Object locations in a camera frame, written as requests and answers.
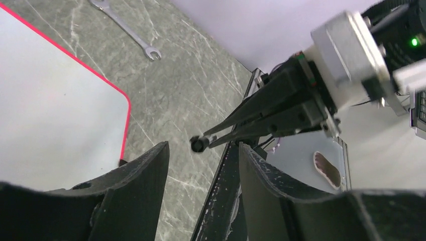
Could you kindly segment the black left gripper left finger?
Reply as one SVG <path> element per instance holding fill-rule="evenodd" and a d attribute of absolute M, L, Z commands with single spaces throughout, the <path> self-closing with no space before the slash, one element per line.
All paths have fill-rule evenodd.
<path fill-rule="evenodd" d="M 1 240 L 154 240 L 169 144 L 73 188 L 1 183 Z"/>

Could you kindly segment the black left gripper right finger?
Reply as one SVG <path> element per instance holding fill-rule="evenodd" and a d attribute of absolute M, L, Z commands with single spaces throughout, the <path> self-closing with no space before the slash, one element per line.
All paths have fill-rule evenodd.
<path fill-rule="evenodd" d="M 249 240 L 425 240 L 425 192 L 350 190 L 330 194 L 239 145 Z"/>

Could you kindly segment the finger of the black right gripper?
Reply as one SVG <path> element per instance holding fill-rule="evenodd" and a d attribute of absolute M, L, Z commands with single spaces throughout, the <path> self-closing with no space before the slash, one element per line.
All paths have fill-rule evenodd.
<path fill-rule="evenodd" d="M 318 107 L 314 100 L 305 101 L 287 110 L 246 124 L 218 138 L 209 147 L 214 148 L 227 142 L 268 134 L 275 137 L 293 135 L 296 129 L 303 131 L 318 126 L 326 117 L 325 108 Z"/>
<path fill-rule="evenodd" d="M 315 101 L 316 80 L 309 80 L 301 68 L 279 68 L 270 74 L 262 75 L 266 84 L 253 95 L 247 97 L 221 123 L 204 132 L 204 135 L 216 134 L 230 126 L 241 124 L 241 127 L 305 101 Z M 295 130 L 295 134 L 315 131 L 316 127 L 307 130 Z"/>

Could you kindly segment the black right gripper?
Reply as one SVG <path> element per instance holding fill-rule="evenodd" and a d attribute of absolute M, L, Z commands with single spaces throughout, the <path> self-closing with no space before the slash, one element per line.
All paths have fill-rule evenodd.
<path fill-rule="evenodd" d="M 311 84 L 317 80 L 313 69 L 318 71 L 331 98 L 331 103 L 316 98 L 325 113 L 319 124 L 325 133 L 340 133 L 334 117 L 339 110 L 366 97 L 380 102 L 391 95 L 391 76 L 368 25 L 359 12 L 343 11 L 312 30 L 313 44 L 294 55 Z"/>

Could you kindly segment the red framed whiteboard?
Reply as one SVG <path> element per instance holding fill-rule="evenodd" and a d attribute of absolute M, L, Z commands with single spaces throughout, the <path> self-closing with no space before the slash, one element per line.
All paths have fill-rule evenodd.
<path fill-rule="evenodd" d="M 128 96 L 1 5 L 1 181 L 71 188 L 119 165 Z"/>

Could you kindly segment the black whiteboard marker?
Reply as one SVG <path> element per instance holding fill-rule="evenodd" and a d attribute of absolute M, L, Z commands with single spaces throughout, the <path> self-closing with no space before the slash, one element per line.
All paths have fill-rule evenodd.
<path fill-rule="evenodd" d="M 190 138 L 190 147 L 191 150 L 195 153 L 202 153 L 204 152 L 209 145 L 214 142 L 217 139 L 217 136 L 193 136 Z"/>

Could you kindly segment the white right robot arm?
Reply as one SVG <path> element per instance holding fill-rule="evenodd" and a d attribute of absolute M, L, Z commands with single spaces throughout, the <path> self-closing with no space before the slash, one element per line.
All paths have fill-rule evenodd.
<path fill-rule="evenodd" d="M 343 11 L 311 32 L 313 44 L 255 78 L 258 90 L 221 123 L 190 139 L 202 152 L 270 135 L 322 130 L 336 138 L 338 111 L 369 103 L 410 114 L 425 137 L 425 1 L 381 1 Z"/>

